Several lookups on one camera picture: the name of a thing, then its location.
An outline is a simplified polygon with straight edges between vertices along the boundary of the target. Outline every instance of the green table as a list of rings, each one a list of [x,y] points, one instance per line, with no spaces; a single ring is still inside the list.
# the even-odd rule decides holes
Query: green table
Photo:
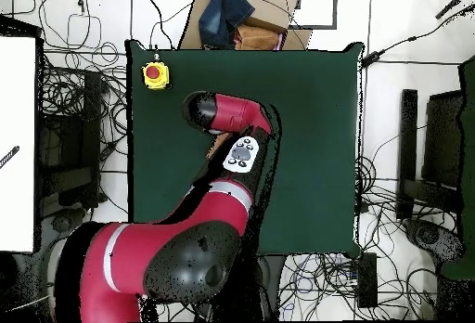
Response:
[[[281,117],[260,253],[355,252],[357,61],[363,44],[343,52],[164,50],[160,60],[173,84],[164,91],[148,90],[141,80],[153,52],[137,41],[125,45],[133,116],[131,220],[160,220],[189,189],[212,137],[185,122],[182,102],[191,92],[213,91],[272,103]]]

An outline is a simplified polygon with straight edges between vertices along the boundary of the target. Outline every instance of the button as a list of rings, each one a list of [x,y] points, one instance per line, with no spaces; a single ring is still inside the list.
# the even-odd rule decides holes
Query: button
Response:
[[[250,160],[250,152],[248,149],[244,149],[244,147],[237,147],[236,149],[233,149],[231,157],[240,161],[248,161]]]
[[[150,79],[158,79],[160,76],[159,68],[156,66],[149,66],[147,68],[147,77]]]

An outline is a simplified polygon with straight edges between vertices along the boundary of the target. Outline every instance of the cable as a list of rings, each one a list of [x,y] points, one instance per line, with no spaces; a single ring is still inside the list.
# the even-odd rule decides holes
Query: cable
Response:
[[[7,163],[8,161],[10,161],[10,160],[15,156],[15,154],[16,154],[17,152],[19,152],[19,146],[15,146],[14,148],[12,148],[12,149],[8,152],[8,154],[0,160],[0,169],[1,169],[2,167],[4,167],[4,166],[6,165],[6,163]]]
[[[101,170],[100,173],[121,173],[121,174],[127,174],[127,172],[120,172],[118,170]]]
[[[163,24],[167,21],[170,21],[172,18],[177,16],[179,13],[181,13],[183,10],[185,10],[187,7],[189,7],[191,5],[193,5],[193,2],[190,2],[188,5],[183,6],[180,10],[178,10],[174,15],[172,15],[168,19],[166,19],[164,21],[157,21],[155,24],[153,24],[152,32],[150,33],[150,39],[148,41],[148,48],[150,48],[150,49],[152,48],[152,36],[153,36],[153,32],[155,31],[155,27],[157,27],[157,25],[159,25],[160,23]]]
[[[407,280],[406,280],[406,283],[405,283],[406,291],[407,291],[408,293],[410,293],[410,290],[409,290],[409,279],[411,279],[411,277],[412,277],[414,274],[418,273],[419,271],[426,271],[426,272],[428,272],[428,273],[433,274],[433,275],[437,278],[437,274],[435,274],[432,270],[429,270],[428,268],[423,268],[423,267],[421,267],[421,268],[417,268],[416,270],[411,271],[411,272],[409,273],[409,275],[407,276]],[[412,310],[412,312],[414,313],[414,315],[416,316],[416,318],[419,319],[419,320],[424,320],[424,317],[420,317],[420,316],[418,315],[418,313],[416,312],[416,310],[414,309],[414,306],[413,306],[412,301],[411,301],[412,298],[411,298],[411,295],[410,295],[410,294],[408,295],[407,300],[408,300],[409,306],[411,307],[411,310]]]
[[[42,302],[43,300],[46,300],[47,298],[49,298],[51,295],[48,294],[47,296],[44,296],[42,297],[41,299],[38,299],[38,300],[33,300],[32,302],[29,302],[29,303],[26,303],[24,305],[20,305],[18,307],[15,307],[15,308],[12,308],[10,309],[9,311],[7,312],[11,312],[11,311],[15,311],[15,310],[19,310],[21,308],[25,308],[25,307],[28,307],[29,305],[33,305],[33,304],[36,304],[36,303],[39,303],[39,302]]]
[[[371,163],[374,163],[374,161],[375,161],[375,159],[376,159],[376,156],[378,155],[379,150],[380,150],[382,147],[386,146],[389,142],[393,141],[394,139],[398,138],[398,137],[401,136],[401,135],[407,134],[407,133],[409,133],[409,132],[415,132],[415,131],[418,131],[419,129],[423,129],[423,128],[426,128],[426,127],[427,127],[426,124],[425,124],[425,125],[422,125],[422,126],[418,126],[416,129],[411,129],[411,130],[409,130],[409,131],[402,132],[401,134],[396,135],[395,137],[392,137],[392,138],[389,139],[388,141],[384,142],[384,143],[381,144],[381,145],[378,147],[378,149],[376,150],[375,155],[373,156],[373,159],[371,160]]]
[[[124,210],[121,206],[118,206],[116,203],[114,203],[114,201],[107,195],[106,192],[104,192],[104,189],[102,189],[102,186],[99,185],[99,188],[100,190],[102,191],[102,193],[104,195],[106,195],[106,197],[108,198],[108,201],[110,201],[114,206],[116,206],[119,210],[122,210],[124,213],[126,213],[127,215],[129,214],[126,210]]]
[[[132,35],[132,21],[134,20],[134,0],[130,0],[130,40],[134,39]]]
[[[45,3],[48,1],[48,0],[41,0],[41,4],[40,6],[38,7],[38,17],[40,19],[40,24],[41,24],[41,27],[44,31],[44,36],[45,36],[45,43],[51,47],[54,47],[54,48],[60,48],[60,49],[66,49],[66,50],[79,50],[80,48],[84,47],[84,44],[89,36],[89,32],[90,32],[90,29],[91,29],[91,14],[89,13],[89,4],[88,4],[88,1],[85,0],[85,7],[87,9],[87,18],[88,18],[88,22],[87,22],[87,33],[86,33],[86,36],[84,37],[84,40],[83,42],[80,44],[80,45],[77,45],[78,47],[71,47],[72,45],[69,45],[67,41],[65,41],[61,35],[59,35],[59,33],[54,29],[52,28],[48,22],[47,22],[47,18],[46,18],[46,11],[45,11]],[[83,9],[83,0],[78,0],[78,6],[80,6],[82,9]],[[41,9],[43,9],[43,13],[44,13],[44,18],[45,18],[45,24],[46,26],[55,33],[55,35],[61,40],[63,41],[67,46],[66,47],[63,47],[63,46],[59,46],[59,45],[51,45],[47,39],[46,39],[46,31],[45,31],[45,26],[43,25],[43,20],[42,20],[42,17],[41,17]]]
[[[406,39],[404,39],[403,41],[401,42],[398,42],[398,43],[395,43],[394,45],[390,45],[389,47],[383,49],[383,50],[380,50],[380,51],[373,51],[371,54],[368,54],[366,57],[363,58],[363,61],[362,61],[362,67],[363,68],[366,68],[368,67],[369,65],[371,65],[372,63],[376,62],[379,60],[379,58],[386,52],[388,52],[389,50],[391,50],[392,48],[395,48],[396,46],[398,45],[401,45],[403,43],[406,43],[406,42],[414,42],[416,41],[417,39],[420,39],[420,38],[423,38],[423,37],[426,37],[426,36],[429,36],[433,33],[435,33],[436,31],[438,31],[440,28],[442,28],[443,25],[445,25],[447,22],[451,21],[452,19],[454,19],[455,17],[457,16],[465,16],[466,13],[469,13],[470,11],[474,10],[475,9],[475,4],[472,4],[470,6],[466,6],[464,7],[463,9],[460,9],[459,11],[457,11],[456,13],[454,13],[452,16],[446,18],[443,22],[441,22],[437,27],[435,27],[432,31],[430,32],[427,32],[427,33],[424,33],[424,34],[421,34],[421,35],[417,35],[417,36],[410,36]]]
[[[36,0],[33,0],[32,10],[28,10],[28,11],[25,11],[25,12],[15,12],[14,0],[11,0],[11,13],[0,13],[0,14],[3,15],[3,16],[11,16],[12,19],[14,19],[15,15],[28,15],[30,13],[33,13],[35,9],[36,9]]]
[[[165,37],[168,39],[168,42],[170,43],[170,48],[172,50],[175,50],[175,48],[173,47],[173,43],[172,43],[172,39],[170,39],[170,36],[167,35],[167,33],[163,30],[163,21],[161,20],[161,12],[160,12],[160,8],[157,6],[157,4],[155,4],[155,2],[153,0],[148,0],[150,1],[150,3],[157,9],[157,11],[159,12],[159,17],[160,17],[160,30],[161,32],[165,35]]]

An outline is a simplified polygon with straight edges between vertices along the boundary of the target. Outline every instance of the red robot arm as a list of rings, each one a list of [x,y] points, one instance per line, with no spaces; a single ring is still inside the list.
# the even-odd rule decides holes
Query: red robot arm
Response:
[[[183,109],[186,120],[202,131],[235,135],[206,162],[164,220],[108,224],[93,230],[90,240],[76,240],[83,244],[83,251],[76,247],[78,258],[83,257],[77,304],[82,322],[139,321],[137,296],[199,303],[226,282],[254,203],[272,128],[261,105],[239,97],[197,92],[185,99]],[[80,236],[79,227],[70,238]],[[60,261],[60,268],[68,267]],[[57,296],[57,321],[68,314],[61,314],[59,304]]]

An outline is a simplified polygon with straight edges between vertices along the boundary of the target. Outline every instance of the denim jacket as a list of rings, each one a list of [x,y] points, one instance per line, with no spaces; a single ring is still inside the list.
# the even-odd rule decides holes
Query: denim jacket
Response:
[[[253,11],[247,0],[211,0],[199,19],[201,43],[234,49],[234,32]]]

